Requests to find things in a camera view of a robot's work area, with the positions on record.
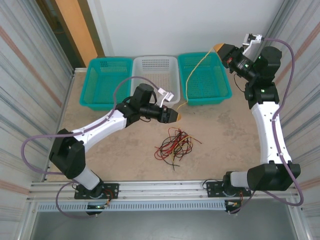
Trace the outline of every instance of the table surface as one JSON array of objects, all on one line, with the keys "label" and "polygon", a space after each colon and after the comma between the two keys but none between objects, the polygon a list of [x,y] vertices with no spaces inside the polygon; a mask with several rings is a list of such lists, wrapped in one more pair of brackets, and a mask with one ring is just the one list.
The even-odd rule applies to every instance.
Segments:
[{"label": "table surface", "polygon": [[[86,73],[78,72],[67,104],[62,128],[69,131],[86,126],[107,112],[81,106],[79,99]],[[86,164],[104,181],[204,180],[221,179],[227,171],[246,171],[260,164],[260,143],[255,119],[244,94],[228,74],[232,97],[215,105],[180,108],[182,119],[171,124],[156,120],[136,122],[101,140],[86,153]],[[244,89],[245,80],[237,83]],[[168,137],[168,128],[186,131],[202,142],[172,166],[156,160],[155,147]],[[48,181],[65,181],[49,175]]]}]

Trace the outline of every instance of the black wire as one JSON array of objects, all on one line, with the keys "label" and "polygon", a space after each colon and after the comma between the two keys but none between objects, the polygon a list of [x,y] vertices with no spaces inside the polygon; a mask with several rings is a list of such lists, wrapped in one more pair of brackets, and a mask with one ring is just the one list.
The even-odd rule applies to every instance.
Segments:
[{"label": "black wire", "polygon": [[235,74],[233,75],[234,83],[235,83],[235,85],[238,87],[238,89],[239,89],[241,92],[244,93],[245,91],[242,91],[241,88],[238,86],[238,84],[237,84],[237,82],[236,82],[236,75],[238,75],[238,74],[235,73]]},{"label": "black wire", "polygon": [[131,96],[127,96],[125,99],[123,99],[123,103],[126,103],[128,100],[130,100],[131,99]]},{"label": "black wire", "polygon": [[[180,167],[179,165],[174,164],[174,162],[177,159],[180,161],[184,155],[191,153],[193,148],[193,142],[188,136],[189,135],[181,129],[175,130],[174,135],[168,136],[163,140],[161,146],[154,153],[155,158],[157,158],[157,155],[164,160],[166,164],[171,165],[173,170],[175,170],[175,167]],[[168,151],[171,151],[169,154],[172,155],[172,163],[168,163],[165,160],[165,158],[169,156]]]},{"label": "black wire", "polygon": [[147,120],[142,119],[141,117],[140,117],[140,120],[143,121],[143,122],[146,122],[146,123],[150,123],[151,122],[151,119],[149,119],[149,121],[147,121]]},{"label": "black wire", "polygon": [[207,180],[205,180],[205,181],[202,183],[202,188],[203,188],[203,189],[207,190],[207,188],[205,188],[204,185],[205,185],[205,183],[206,183],[207,181],[209,181],[209,180],[215,181],[215,182],[222,182],[222,181],[218,181],[218,180],[211,179],[211,178],[210,178],[210,179],[207,179]]},{"label": "black wire", "polygon": [[152,104],[152,105],[155,105],[156,103],[157,103],[157,95],[156,95],[156,93],[153,91],[152,92],[152,95],[153,95],[153,98],[154,98],[154,103]]}]

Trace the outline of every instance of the blue basket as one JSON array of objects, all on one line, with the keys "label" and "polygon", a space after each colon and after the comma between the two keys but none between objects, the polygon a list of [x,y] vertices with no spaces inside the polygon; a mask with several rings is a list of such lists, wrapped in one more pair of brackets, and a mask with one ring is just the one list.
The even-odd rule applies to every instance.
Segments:
[{"label": "blue basket", "polygon": [[[118,84],[131,76],[131,58],[104,57],[90,61],[80,97],[80,104],[94,111],[113,108],[113,94]],[[116,102],[130,96],[131,80],[124,83],[116,94]]]},{"label": "blue basket", "polygon": [[[206,55],[205,52],[186,53],[178,57],[183,97],[186,100],[186,81],[189,74]],[[219,104],[232,96],[225,68],[218,55],[210,53],[196,68],[188,81],[188,104]]]}]

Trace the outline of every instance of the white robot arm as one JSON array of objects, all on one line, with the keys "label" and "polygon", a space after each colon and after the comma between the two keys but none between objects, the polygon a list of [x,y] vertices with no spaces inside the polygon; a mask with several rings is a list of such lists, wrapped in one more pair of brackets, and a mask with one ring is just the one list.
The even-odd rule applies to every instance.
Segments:
[{"label": "white robot arm", "polygon": [[[160,123],[178,121],[181,118],[180,115],[164,105],[165,101],[169,102],[174,95],[162,88],[159,88],[158,92],[161,94],[159,100],[156,98],[153,87],[141,83],[135,89],[133,96],[127,97],[100,119],[71,132],[62,129],[58,134],[82,134],[56,138],[49,159],[68,179],[73,179],[90,191],[91,197],[99,196],[103,182],[87,167],[85,153],[110,134],[139,121],[140,117],[157,119]],[[152,96],[156,104],[150,103]]]},{"label": "white robot arm", "polygon": [[[279,109],[279,95],[273,79],[281,65],[282,53],[273,46],[266,46],[254,62],[245,56],[253,44],[259,44],[263,40],[262,35],[247,34],[243,47],[238,48],[225,43],[214,47],[223,66],[229,69],[230,73],[236,72],[239,77],[248,81],[245,84],[244,96],[254,116],[260,141],[259,166],[243,172],[228,171],[224,175],[224,192],[229,196],[239,192],[239,188],[253,191],[285,191],[293,180],[279,154],[283,156],[295,178],[301,173],[299,164],[292,163],[287,151],[279,115],[274,117]],[[273,121],[281,153],[277,150]]]}]

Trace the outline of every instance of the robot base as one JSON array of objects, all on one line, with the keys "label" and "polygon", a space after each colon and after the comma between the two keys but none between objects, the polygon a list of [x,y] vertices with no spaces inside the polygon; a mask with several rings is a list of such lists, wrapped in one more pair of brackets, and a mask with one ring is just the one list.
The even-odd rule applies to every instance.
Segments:
[{"label": "robot base", "polygon": [[119,193],[118,183],[102,183],[99,193],[92,192],[86,189],[83,185],[79,184],[75,188],[74,199],[117,199]]},{"label": "robot base", "polygon": [[250,197],[251,191],[244,187],[234,187],[231,185],[231,171],[226,172],[222,181],[207,181],[206,191],[208,198],[221,197],[240,197],[242,192],[243,197]]}]

